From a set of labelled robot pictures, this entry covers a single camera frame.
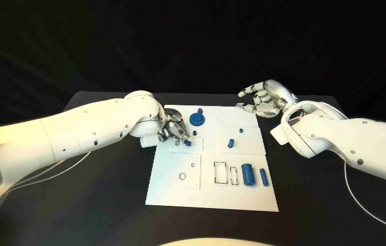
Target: white board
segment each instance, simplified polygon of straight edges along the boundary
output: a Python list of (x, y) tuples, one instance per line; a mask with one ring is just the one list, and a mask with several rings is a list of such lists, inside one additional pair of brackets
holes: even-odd
[[(187, 147), (183, 143), (177, 146), (174, 140), (167, 140), (157, 146), (145, 204), (278, 211), (256, 116), (236, 107), (186, 105), (164, 107), (177, 109), (183, 115), (191, 136), (191, 146)], [(203, 109), (204, 123), (194, 127), (189, 123), (189, 117), (199, 108)], [(233, 148), (227, 148), (230, 138), (235, 139)], [(226, 163), (226, 184), (214, 183), (214, 162)], [(242, 164), (245, 163), (249, 163), (253, 168), (256, 182), (253, 186), (243, 185)], [(200, 166), (199, 172), (194, 169), (196, 165)], [(261, 168), (265, 169), (269, 186), (263, 186)]]

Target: cable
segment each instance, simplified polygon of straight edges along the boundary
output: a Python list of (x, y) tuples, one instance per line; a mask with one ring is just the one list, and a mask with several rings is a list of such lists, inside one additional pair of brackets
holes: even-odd
[(36, 181), (36, 182), (33, 182), (33, 183), (29, 183), (29, 184), (26, 184), (26, 185), (23, 185), (23, 186), (17, 186), (14, 189), (10, 189), (8, 190), (8, 192), (10, 191), (13, 191), (13, 190), (16, 190), (16, 189), (20, 189), (21, 187), (24, 187), (24, 186), (29, 186), (29, 185), (33, 185), (33, 184), (36, 184), (36, 183), (40, 183), (40, 182), (43, 182), (43, 181), (46, 181), (46, 180), (49, 180), (49, 179), (52, 179), (52, 178), (55, 178), (57, 175), (60, 175), (60, 174), (63, 174), (69, 169), (72, 169), (78, 164), (79, 164), (79, 162), (86, 158), (86, 156), (63, 171), (63, 172), (59, 172), (56, 175), (53, 175), (53, 176), (50, 176), (49, 178), (46, 178), (46, 179), (42, 179), (42, 180), (39, 180), (39, 181)]
[(363, 209), (363, 211), (380, 222), (380, 223), (383, 223), (384, 225), (386, 225), (386, 222), (384, 221), (382, 221), (366, 209), (364, 209), (364, 207), (361, 206), (361, 204), (360, 204), (360, 202), (357, 201), (357, 199), (356, 199), (356, 196), (354, 196), (354, 194), (353, 194), (353, 192), (351, 192), (351, 189), (350, 189), (350, 186), (348, 186), (348, 181), (347, 181), (347, 169), (346, 169), (346, 167), (347, 167), (347, 163), (344, 162), (344, 179), (346, 179), (346, 185), (347, 185), (347, 189), (348, 189), (348, 192), (350, 192), (350, 194), (351, 194), (351, 197), (353, 197), (353, 199), (354, 199), (354, 201), (356, 201), (356, 203), (358, 204), (358, 206), (360, 206), (360, 208)]
[(16, 183), (13, 186), (20, 185), (21, 183), (26, 183), (27, 181), (30, 181), (32, 179), (34, 179), (37, 176), (43, 175), (47, 171), (50, 171), (63, 161), (59, 161), (53, 166), (50, 166), (43, 172), (40, 172), (39, 174), (36, 174), (34, 176), (32, 176), (30, 178), (27, 178), (26, 180), (20, 181), (19, 183)]

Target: black tabletop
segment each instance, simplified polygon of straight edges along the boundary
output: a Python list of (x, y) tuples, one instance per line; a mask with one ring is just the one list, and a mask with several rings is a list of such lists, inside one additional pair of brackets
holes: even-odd
[[(124, 97), (79, 92), (66, 110)], [(161, 104), (233, 106), (236, 95), (154, 94)], [(333, 97), (305, 96), (340, 107)], [(124, 140), (91, 153), (68, 173), (13, 191), (0, 207), (0, 245), (158, 245), (180, 239), (222, 237), (273, 245), (384, 245), (386, 226), (350, 197), (343, 161), (331, 152), (311, 159), (269, 131), (279, 123), (259, 118), (279, 212), (145, 205), (155, 148)], [(69, 159), (53, 175), (79, 157)], [(347, 168), (357, 199), (380, 218), (386, 180)]]

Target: blue object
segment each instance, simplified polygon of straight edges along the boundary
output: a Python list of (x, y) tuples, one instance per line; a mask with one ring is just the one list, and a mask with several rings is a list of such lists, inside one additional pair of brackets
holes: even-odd
[(233, 147), (233, 144), (235, 144), (235, 140), (230, 139), (230, 140), (229, 140), (229, 143), (227, 143), (227, 148), (232, 148), (232, 147)]
[(268, 186), (268, 179), (265, 175), (265, 170), (262, 168), (259, 169), (259, 174), (261, 174), (261, 179), (263, 181), (263, 186)]
[(189, 122), (193, 126), (200, 126), (204, 123), (203, 109), (199, 108), (199, 111), (190, 115)]
[(243, 172), (243, 184), (246, 186), (253, 186), (255, 185), (255, 177), (253, 177), (252, 165), (249, 163), (242, 164), (240, 170)]

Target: metallic robotic hand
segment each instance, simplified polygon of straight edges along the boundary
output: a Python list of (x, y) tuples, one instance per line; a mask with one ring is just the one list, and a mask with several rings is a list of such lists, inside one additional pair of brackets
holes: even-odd
[(298, 102), (298, 98), (275, 80), (268, 80), (246, 87), (239, 92), (239, 97), (255, 93), (255, 105), (237, 103), (236, 107), (246, 112), (256, 113), (258, 116), (272, 118), (289, 109), (291, 105)]
[(44, 166), (118, 142), (129, 134), (141, 146), (189, 140), (181, 114), (147, 91), (86, 104), (53, 116), (0, 127), (0, 196)]
[(275, 80), (245, 88), (239, 97), (253, 92), (255, 105), (237, 103), (236, 107), (265, 118), (284, 112), (281, 124), (271, 130), (279, 144), (288, 142), (307, 158), (330, 150), (353, 168), (386, 179), (386, 123), (347, 119), (324, 102), (299, 101)]

